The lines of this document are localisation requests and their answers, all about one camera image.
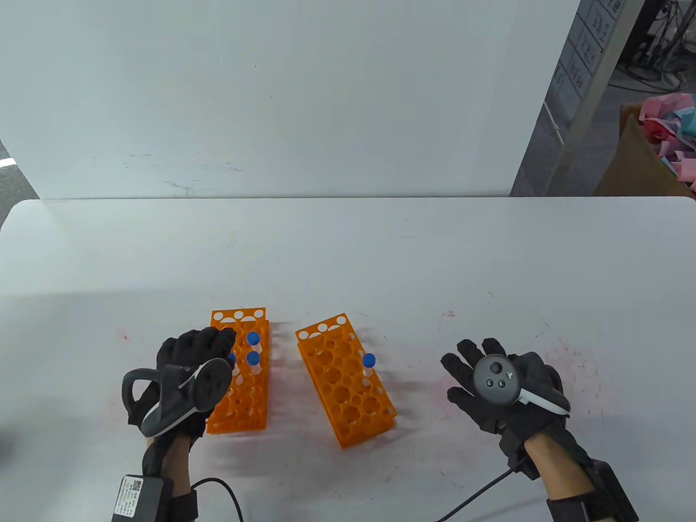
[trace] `label sticker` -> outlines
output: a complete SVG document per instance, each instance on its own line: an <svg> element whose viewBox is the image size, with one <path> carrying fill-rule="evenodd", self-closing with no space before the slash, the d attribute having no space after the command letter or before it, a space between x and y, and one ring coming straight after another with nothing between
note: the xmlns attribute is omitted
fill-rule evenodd
<svg viewBox="0 0 696 522"><path fill-rule="evenodd" d="M135 508L138 506L138 498L140 497L142 487L143 479L125 476L121 480L121 489L118 491L113 513L132 519L135 516Z"/></svg>

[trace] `white wall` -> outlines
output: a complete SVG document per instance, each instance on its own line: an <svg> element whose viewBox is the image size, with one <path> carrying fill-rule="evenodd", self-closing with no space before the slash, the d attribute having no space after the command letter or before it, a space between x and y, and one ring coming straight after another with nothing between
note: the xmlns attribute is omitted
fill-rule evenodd
<svg viewBox="0 0 696 522"><path fill-rule="evenodd" d="M43 198L509 193L578 0L5 0Z"/></svg>

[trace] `gloved hand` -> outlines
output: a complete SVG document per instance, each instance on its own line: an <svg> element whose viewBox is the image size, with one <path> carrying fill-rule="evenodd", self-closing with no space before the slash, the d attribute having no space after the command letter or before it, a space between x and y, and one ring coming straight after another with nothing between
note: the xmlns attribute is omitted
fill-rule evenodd
<svg viewBox="0 0 696 522"><path fill-rule="evenodd" d="M235 345L237 334L232 328L218 330L209 326L201 331L191 330L182 334L178 339L169 338L157 352L157 369L174 364L196 369L203 363L214 358L224 358L231 366L234 363L228 358ZM128 424L141 426L147 412L159 401L159 384L151 382L135 408L128 415ZM205 420L210 417L212 410L194 413L180 424L174 426L171 432L184 434L191 439L191 444L203 436Z"/></svg>
<svg viewBox="0 0 696 522"><path fill-rule="evenodd" d="M485 339L482 347L486 355L506 356L524 381L533 381L536 387L541 389L548 387L549 392L563 392L558 372L553 367L544 365L539 354L531 351L521 356L507 356L500 343L492 338ZM473 368L484 354L469 339L461 341L457 345L457 351L468 364L464 364L455 354L446 354L441 359L445 369L462 386L450 388L447 391L447 399L466 412L481 430L502 435L500 447L511 461L520 460L521 455L525 453L523 444L526 440L543 432L556 440L578 463L591 465L586 451L566 430L566 417L532 403L515 402L508 406L498 406L478 397L473 384Z"/></svg>

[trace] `test tube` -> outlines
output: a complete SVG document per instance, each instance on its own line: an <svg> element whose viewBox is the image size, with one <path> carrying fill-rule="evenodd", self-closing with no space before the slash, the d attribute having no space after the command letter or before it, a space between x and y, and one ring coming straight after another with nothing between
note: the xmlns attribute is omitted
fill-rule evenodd
<svg viewBox="0 0 696 522"><path fill-rule="evenodd" d="M227 359L234 365L232 367L232 376L234 377L235 375L238 375L239 365L237 364L237 356L230 352L230 355L227 356Z"/></svg>
<svg viewBox="0 0 696 522"><path fill-rule="evenodd" d="M257 351L250 351L246 355L246 362L251 366L251 373L254 375L261 373L261 356Z"/></svg>
<svg viewBox="0 0 696 522"><path fill-rule="evenodd" d="M375 364L377 364L377 358L374 354L365 354L363 356L363 375L365 377L372 377Z"/></svg>
<svg viewBox="0 0 696 522"><path fill-rule="evenodd" d="M261 335L256 332L249 332L246 336L246 341L253 351L261 353Z"/></svg>

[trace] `cardboard box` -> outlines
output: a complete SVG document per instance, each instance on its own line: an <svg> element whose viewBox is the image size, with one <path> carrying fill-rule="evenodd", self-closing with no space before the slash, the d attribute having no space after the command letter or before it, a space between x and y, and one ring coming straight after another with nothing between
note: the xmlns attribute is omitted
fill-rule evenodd
<svg viewBox="0 0 696 522"><path fill-rule="evenodd" d="M663 164L638 124L640 104L621 108L619 145L594 196L686 196L696 199Z"/></svg>

